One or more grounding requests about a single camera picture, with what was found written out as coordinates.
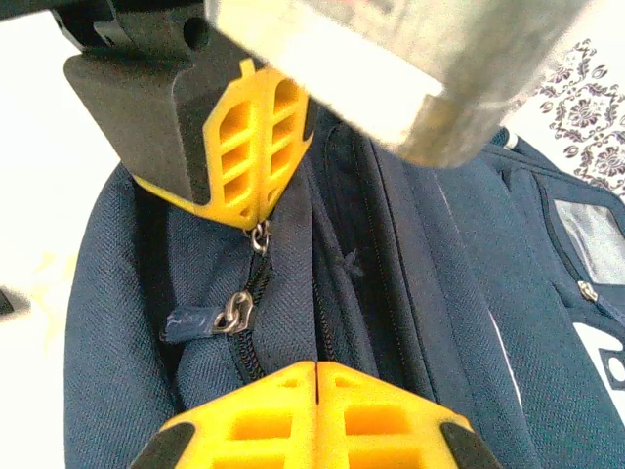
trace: navy blue backpack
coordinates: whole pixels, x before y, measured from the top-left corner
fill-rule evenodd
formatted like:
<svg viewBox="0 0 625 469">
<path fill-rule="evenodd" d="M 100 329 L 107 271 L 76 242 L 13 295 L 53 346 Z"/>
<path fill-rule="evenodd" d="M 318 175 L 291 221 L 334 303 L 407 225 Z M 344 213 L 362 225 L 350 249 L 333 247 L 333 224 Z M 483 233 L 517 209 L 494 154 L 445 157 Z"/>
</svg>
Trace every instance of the navy blue backpack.
<svg viewBox="0 0 625 469">
<path fill-rule="evenodd" d="M 195 217 L 118 167 L 70 299 L 67 467 L 126 467 L 170 417 L 299 361 L 451 408 L 506 468 L 625 467 L 610 396 L 625 383 L 609 368 L 625 353 L 598 349 L 597 369 L 578 333 L 625 344 L 625 207 L 507 140 L 429 170 L 322 112 L 269 237 Z M 248 300 L 233 335 L 181 327 Z"/>
</svg>

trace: floral pattern fabric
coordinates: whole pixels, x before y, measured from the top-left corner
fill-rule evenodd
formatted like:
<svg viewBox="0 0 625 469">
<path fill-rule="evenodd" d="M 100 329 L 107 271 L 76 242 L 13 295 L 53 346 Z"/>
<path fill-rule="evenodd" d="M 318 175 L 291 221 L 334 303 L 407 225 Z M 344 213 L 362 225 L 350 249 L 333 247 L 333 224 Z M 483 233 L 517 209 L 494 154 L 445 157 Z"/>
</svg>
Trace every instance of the floral pattern fabric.
<svg viewBox="0 0 625 469">
<path fill-rule="evenodd" d="M 564 142 L 563 157 L 576 163 L 572 173 L 625 200 L 625 94 L 610 78 L 586 39 L 547 73 L 532 101 Z"/>
</svg>

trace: metal zipper pull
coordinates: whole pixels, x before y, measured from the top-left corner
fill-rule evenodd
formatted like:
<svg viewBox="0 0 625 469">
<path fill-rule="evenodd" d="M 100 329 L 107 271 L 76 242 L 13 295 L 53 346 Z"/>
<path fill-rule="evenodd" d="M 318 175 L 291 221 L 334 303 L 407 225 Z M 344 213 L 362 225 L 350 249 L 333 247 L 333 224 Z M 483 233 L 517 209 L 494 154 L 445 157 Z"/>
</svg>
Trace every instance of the metal zipper pull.
<svg viewBox="0 0 625 469">
<path fill-rule="evenodd" d="M 254 301 L 247 291 L 234 293 L 215 318 L 213 334 L 233 335 L 251 327 Z"/>
<path fill-rule="evenodd" d="M 250 233 L 252 249 L 262 256 L 267 254 L 270 247 L 270 221 L 260 222 Z"/>
<path fill-rule="evenodd" d="M 579 286 L 579 291 L 586 300 L 592 301 L 593 303 L 597 303 L 599 301 L 599 294 L 589 282 L 580 280 L 577 282 L 577 286 Z"/>
<path fill-rule="evenodd" d="M 619 324 L 625 327 L 625 313 L 623 311 L 614 307 L 604 297 L 600 297 L 599 293 L 597 293 L 595 288 L 593 288 L 593 285 L 587 281 L 578 281 L 577 284 L 579 285 L 579 291 L 581 291 L 584 298 L 595 303 L 599 311 L 601 311 L 604 315 L 616 320 Z"/>
</svg>

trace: yellow 3d-printed part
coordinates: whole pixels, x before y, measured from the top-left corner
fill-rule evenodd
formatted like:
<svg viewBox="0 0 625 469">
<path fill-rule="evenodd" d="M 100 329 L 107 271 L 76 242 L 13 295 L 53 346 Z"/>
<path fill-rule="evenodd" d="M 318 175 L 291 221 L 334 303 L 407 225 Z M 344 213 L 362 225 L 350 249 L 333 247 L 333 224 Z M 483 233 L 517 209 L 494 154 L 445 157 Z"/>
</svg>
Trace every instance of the yellow 3d-printed part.
<svg viewBox="0 0 625 469">
<path fill-rule="evenodd" d="M 451 410 L 333 362 L 317 368 L 316 468 L 456 468 L 440 424 Z"/>
<path fill-rule="evenodd" d="M 300 362 L 173 418 L 132 467 L 501 466 L 451 410 L 337 363 Z"/>
<path fill-rule="evenodd" d="M 316 428 L 315 363 L 289 366 L 163 427 L 195 427 L 177 469 L 311 469 Z"/>
<path fill-rule="evenodd" d="M 308 96 L 278 71 L 240 63 L 203 126 L 211 199 L 198 205 L 135 177 L 144 189 L 202 218 L 251 230 L 265 220 L 313 136 L 304 140 Z"/>
</svg>

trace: zipper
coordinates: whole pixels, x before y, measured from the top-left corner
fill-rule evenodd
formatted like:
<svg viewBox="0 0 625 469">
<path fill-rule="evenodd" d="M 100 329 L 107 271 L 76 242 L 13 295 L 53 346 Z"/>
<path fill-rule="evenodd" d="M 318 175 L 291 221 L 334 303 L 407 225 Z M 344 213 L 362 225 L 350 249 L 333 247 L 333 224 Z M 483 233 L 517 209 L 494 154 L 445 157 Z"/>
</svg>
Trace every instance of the zipper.
<svg viewBox="0 0 625 469">
<path fill-rule="evenodd" d="M 568 257 L 568 254 L 566 254 L 566 251 L 564 251 L 563 246 L 560 244 L 558 235 L 556 234 L 556 228 L 554 227 L 554 223 L 552 222 L 551 218 L 551 209 L 549 207 L 549 197 L 547 196 L 547 190 L 543 186 L 540 178 L 536 174 L 533 174 L 533 176 L 534 181 L 536 181 L 536 186 L 538 187 L 538 192 L 540 193 L 540 204 L 543 210 L 543 217 L 545 219 L 547 234 L 549 235 L 549 238 L 554 245 L 554 249 L 556 249 L 556 252 L 558 252 L 558 255 L 560 256 L 564 267 L 566 268 L 570 276 L 573 277 L 573 279 L 579 284 L 580 281 L 583 281 L 583 277 L 579 274 L 579 271 L 577 271 L 577 269 L 573 265 L 573 262 Z"/>
<path fill-rule="evenodd" d="M 330 322 L 326 313 L 323 299 L 319 293 L 314 276 L 312 276 L 312 300 L 314 301 L 315 330 L 317 331 L 316 347 L 318 350 L 318 358 L 320 361 L 336 361 L 336 351 L 334 350 L 334 342 Z"/>
<path fill-rule="evenodd" d="M 252 330 L 256 308 L 271 279 L 270 236 L 269 220 L 259 223 L 250 233 L 254 255 L 249 278 L 243 291 L 230 297 L 213 326 L 214 334 L 225 334 L 228 337 L 230 351 L 246 382 L 256 381 L 266 375 L 254 347 Z"/>
<path fill-rule="evenodd" d="M 547 233 L 549 235 L 549 238 L 551 239 L 554 248 L 560 255 L 564 267 L 577 282 L 577 287 L 579 288 L 579 292 L 581 293 L 582 297 L 585 300 L 594 303 L 603 315 L 612 318 L 613 320 L 617 321 L 621 326 L 625 327 L 625 313 L 612 306 L 606 299 L 604 299 L 599 295 L 599 293 L 597 293 L 597 290 L 595 290 L 592 283 L 583 279 L 583 276 L 575 268 L 572 261 L 568 257 L 568 254 L 566 254 L 566 252 L 564 251 L 563 246 L 558 240 L 556 229 L 552 222 L 547 190 L 545 189 L 542 182 L 540 181 L 540 178 L 536 174 L 534 174 L 534 180 L 536 181 L 536 185 L 538 186 L 538 191 L 540 193 L 540 201 L 543 209 L 543 215 L 545 217 L 545 226 L 547 227 Z"/>
<path fill-rule="evenodd" d="M 584 299 L 594 303 L 602 314 L 618 322 L 621 327 L 625 327 L 625 313 L 600 296 L 592 284 L 588 281 L 578 281 L 577 286 Z"/>
<path fill-rule="evenodd" d="M 357 157 L 357 152 L 354 147 L 354 140 L 352 140 L 352 154 L 356 156 L 354 159 L 354 169 L 357 174 L 358 184 L 360 185 L 360 193 L 362 194 L 362 201 L 364 202 L 364 211 L 367 219 L 367 228 L 369 233 L 371 234 L 371 239 L 373 241 L 373 250 L 376 258 L 376 266 L 377 266 L 377 274 L 382 279 L 382 285 L 384 289 L 384 299 L 387 305 L 387 311 L 389 312 L 389 320 L 391 323 L 391 330 L 393 331 L 393 338 L 396 344 L 396 351 L 399 357 L 399 364 L 401 366 L 401 376 L 402 379 L 405 380 L 406 377 L 406 360 L 404 356 L 403 349 L 401 347 L 401 340 L 399 338 L 399 329 L 396 324 L 396 318 L 394 314 L 394 308 L 391 302 L 391 295 L 389 293 L 389 288 L 387 286 L 386 276 L 384 274 L 382 256 L 380 255 L 380 247 L 378 245 L 378 238 L 375 235 L 375 225 L 373 223 L 373 218 L 371 216 L 371 207 L 369 206 L 369 196 L 366 192 L 366 187 L 363 183 L 362 173 L 360 172 L 360 165 L 358 163 L 359 158 Z"/>
</svg>

